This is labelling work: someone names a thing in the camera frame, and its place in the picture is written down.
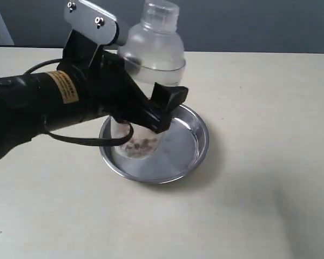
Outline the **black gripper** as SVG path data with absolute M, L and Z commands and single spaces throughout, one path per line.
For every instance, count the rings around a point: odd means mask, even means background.
M 128 74 L 140 72 L 139 58 L 108 52 L 76 30 L 67 39 L 57 69 L 72 79 L 80 100 L 88 100 L 120 123 L 130 122 L 155 133 L 169 129 L 173 111 L 188 95 L 187 87 L 155 83 L 149 100 Z

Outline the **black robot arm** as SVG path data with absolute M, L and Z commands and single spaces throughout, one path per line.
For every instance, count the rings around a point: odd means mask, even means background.
M 132 138 L 133 125 L 162 133 L 188 94 L 183 86 L 155 84 L 147 97 L 125 70 L 122 57 L 76 30 L 56 63 L 55 71 L 39 73 L 33 67 L 20 76 L 0 78 L 0 159 L 41 134 L 72 144 L 114 147 Z M 129 131 L 113 139 L 55 133 L 107 115 L 128 125 Z

